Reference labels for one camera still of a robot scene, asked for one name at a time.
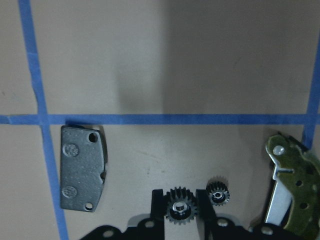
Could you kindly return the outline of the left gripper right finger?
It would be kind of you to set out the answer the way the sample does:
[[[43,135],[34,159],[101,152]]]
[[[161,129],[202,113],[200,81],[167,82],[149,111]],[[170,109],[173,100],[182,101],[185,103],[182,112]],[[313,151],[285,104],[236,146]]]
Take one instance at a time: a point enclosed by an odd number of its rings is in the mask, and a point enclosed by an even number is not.
[[[207,191],[205,189],[197,189],[195,197],[197,200],[197,219],[203,222],[213,222],[217,215]]]

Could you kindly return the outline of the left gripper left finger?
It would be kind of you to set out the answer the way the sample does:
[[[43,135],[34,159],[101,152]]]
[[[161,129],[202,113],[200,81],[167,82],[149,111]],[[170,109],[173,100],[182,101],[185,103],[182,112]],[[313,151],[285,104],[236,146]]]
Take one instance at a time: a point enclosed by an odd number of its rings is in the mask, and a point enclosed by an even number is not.
[[[152,190],[150,217],[156,221],[164,222],[167,199],[162,189]]]

